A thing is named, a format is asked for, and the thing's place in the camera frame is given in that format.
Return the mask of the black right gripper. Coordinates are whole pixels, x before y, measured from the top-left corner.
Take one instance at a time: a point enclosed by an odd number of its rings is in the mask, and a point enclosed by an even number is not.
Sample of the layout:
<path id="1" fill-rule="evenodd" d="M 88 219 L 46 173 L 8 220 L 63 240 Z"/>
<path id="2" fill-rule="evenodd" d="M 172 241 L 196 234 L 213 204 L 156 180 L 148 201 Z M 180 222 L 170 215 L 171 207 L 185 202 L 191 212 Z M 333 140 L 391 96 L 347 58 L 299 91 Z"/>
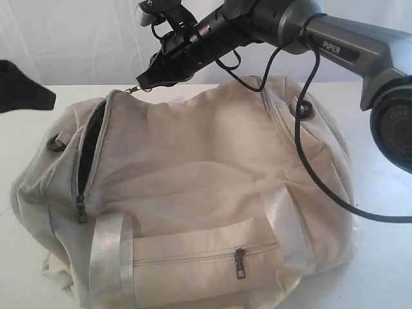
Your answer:
<path id="1" fill-rule="evenodd" d="M 206 67 L 204 50 L 195 38 L 196 18 L 181 1 L 147 1 L 158 13 L 156 22 L 149 25 L 159 40 L 160 50 L 150 58 L 149 68 L 136 81 L 141 89 L 172 87 L 189 80 Z"/>

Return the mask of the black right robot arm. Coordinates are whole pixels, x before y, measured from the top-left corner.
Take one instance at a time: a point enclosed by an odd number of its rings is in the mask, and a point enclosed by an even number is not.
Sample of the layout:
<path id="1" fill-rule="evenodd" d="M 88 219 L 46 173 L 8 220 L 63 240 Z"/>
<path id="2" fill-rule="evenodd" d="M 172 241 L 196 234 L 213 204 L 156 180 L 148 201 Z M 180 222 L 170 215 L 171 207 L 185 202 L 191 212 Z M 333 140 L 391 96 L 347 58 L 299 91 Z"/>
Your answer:
<path id="1" fill-rule="evenodd" d="M 225 1 L 197 21 L 180 1 L 143 1 L 142 26 L 169 23 L 148 69 L 149 90 L 171 87 L 240 46 L 267 43 L 300 55 L 309 50 L 360 76 L 360 108 L 381 153 L 411 170 L 411 35 L 325 14 L 317 1 Z"/>

